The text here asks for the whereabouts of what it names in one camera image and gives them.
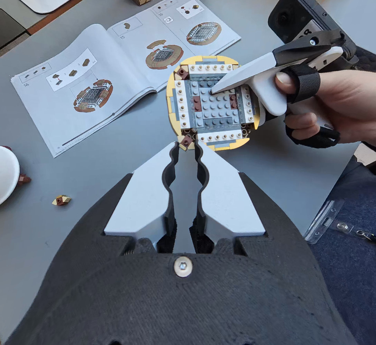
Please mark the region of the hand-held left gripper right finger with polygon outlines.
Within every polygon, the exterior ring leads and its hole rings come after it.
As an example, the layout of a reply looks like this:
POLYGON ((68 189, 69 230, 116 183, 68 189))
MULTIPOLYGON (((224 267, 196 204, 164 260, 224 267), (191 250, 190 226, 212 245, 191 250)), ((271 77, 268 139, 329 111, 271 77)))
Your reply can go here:
POLYGON ((264 235, 265 228, 236 168, 201 141, 195 142, 198 193, 192 225, 196 253, 211 253, 220 239, 264 235))

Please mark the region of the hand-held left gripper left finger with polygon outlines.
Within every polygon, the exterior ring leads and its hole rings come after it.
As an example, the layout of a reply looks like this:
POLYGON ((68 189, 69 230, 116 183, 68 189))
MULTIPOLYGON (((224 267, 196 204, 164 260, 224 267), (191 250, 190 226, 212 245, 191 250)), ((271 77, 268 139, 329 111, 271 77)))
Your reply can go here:
POLYGON ((146 161, 130 177, 111 215, 106 235, 147 238, 159 253, 172 253, 176 238, 173 195, 179 144, 172 142, 146 161))

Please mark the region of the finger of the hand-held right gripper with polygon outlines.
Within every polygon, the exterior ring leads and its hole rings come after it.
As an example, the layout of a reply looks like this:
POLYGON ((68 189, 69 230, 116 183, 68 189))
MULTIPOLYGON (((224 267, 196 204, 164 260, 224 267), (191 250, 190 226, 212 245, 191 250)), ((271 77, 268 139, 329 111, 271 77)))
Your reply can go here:
POLYGON ((231 73, 226 74, 217 84, 212 87, 211 93, 215 94, 223 92, 244 84, 245 82, 251 80, 252 77, 274 69, 276 64, 274 54, 269 52, 245 65, 242 65, 236 70, 233 70, 231 73))

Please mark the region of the round gold lego model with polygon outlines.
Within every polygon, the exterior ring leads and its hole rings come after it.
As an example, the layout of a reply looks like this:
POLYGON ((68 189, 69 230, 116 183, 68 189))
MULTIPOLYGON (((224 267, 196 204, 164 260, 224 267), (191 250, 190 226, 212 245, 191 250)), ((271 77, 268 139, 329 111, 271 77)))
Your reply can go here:
POLYGON ((166 88, 170 124, 214 151, 236 149, 265 123, 265 107, 249 85, 212 94, 212 87, 239 67, 225 56, 194 56, 181 62, 166 88))

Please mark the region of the lego instruction booklet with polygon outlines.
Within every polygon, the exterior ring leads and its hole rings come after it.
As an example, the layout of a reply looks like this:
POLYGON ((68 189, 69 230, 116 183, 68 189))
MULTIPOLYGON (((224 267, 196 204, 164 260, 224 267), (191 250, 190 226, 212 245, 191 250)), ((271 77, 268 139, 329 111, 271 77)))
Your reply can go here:
POLYGON ((166 87, 181 60, 240 39, 200 0, 163 0, 107 30, 87 27, 11 83, 55 158, 166 87))

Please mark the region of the person's right hand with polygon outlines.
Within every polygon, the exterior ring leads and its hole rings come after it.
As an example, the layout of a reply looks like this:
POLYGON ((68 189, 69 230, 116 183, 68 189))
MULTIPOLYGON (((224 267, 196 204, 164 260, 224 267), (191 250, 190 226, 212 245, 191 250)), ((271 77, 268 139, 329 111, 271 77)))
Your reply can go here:
MULTIPOLYGON (((367 71, 343 70, 320 73, 321 85, 316 97, 327 118, 340 132, 340 143, 364 141, 376 146, 376 74, 367 71)), ((286 94, 295 93, 292 78, 279 72, 276 86, 286 94)), ((290 114, 285 117, 292 137, 304 140, 320 130, 314 113, 290 114)))

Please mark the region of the clear badge holder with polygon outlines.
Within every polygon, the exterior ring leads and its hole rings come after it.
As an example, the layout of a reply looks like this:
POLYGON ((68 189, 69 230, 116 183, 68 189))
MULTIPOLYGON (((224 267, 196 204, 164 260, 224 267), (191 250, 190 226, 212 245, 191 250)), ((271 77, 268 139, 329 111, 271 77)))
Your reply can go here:
POLYGON ((303 236, 308 244, 316 244, 318 242, 335 220, 343 204, 344 200, 328 200, 322 205, 303 236))

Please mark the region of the person's leg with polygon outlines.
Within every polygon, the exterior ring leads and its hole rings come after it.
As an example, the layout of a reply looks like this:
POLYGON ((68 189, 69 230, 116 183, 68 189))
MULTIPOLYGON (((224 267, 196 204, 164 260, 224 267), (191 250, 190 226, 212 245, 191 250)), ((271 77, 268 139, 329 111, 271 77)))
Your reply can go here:
MULTIPOLYGON (((327 200, 343 200, 336 220, 376 230, 376 177, 352 157, 327 200)), ((359 344, 376 343, 375 242, 328 229, 310 246, 332 300, 359 344)))

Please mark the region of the white paper cup green stripe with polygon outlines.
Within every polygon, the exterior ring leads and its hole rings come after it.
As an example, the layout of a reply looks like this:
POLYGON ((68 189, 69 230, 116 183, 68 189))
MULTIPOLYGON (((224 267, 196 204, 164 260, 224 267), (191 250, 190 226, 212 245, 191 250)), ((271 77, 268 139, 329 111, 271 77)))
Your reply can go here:
POLYGON ((7 200, 18 183, 20 165, 16 155, 3 146, 0 147, 0 204, 7 200))

